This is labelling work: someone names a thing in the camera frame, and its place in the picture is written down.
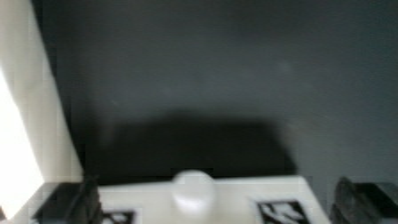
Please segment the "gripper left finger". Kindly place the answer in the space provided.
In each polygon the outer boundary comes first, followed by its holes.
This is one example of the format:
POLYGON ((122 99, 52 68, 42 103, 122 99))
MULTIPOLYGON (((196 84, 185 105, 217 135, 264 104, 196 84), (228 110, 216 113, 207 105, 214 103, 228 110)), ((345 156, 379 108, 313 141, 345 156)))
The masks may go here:
POLYGON ((34 214, 38 224, 100 224, 102 202, 98 182, 88 177, 82 182, 61 183, 34 214))

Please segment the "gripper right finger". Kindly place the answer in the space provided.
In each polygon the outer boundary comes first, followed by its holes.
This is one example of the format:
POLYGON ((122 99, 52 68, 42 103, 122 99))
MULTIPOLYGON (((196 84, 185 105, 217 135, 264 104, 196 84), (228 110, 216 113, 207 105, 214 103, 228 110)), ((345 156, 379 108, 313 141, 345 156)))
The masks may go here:
POLYGON ((333 224, 398 224, 398 186, 340 179, 331 208, 333 224))

